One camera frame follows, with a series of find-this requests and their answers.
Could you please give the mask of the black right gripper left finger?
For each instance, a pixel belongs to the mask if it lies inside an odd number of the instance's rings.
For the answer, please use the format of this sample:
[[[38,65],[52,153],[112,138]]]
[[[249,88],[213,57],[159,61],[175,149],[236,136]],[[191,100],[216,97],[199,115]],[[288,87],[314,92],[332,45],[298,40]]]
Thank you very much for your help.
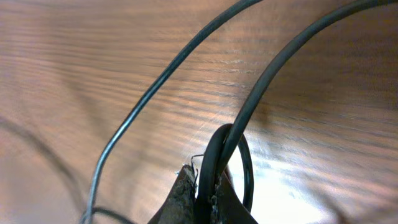
[[[189,165],[183,165],[165,202],[148,224],[194,223],[195,176]]]

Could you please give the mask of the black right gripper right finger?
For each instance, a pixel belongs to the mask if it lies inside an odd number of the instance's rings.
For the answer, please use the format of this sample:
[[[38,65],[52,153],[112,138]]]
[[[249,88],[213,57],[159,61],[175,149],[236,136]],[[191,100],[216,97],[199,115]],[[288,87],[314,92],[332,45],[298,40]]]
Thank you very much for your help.
[[[227,175],[222,174],[211,199],[211,223],[257,224],[242,205]]]

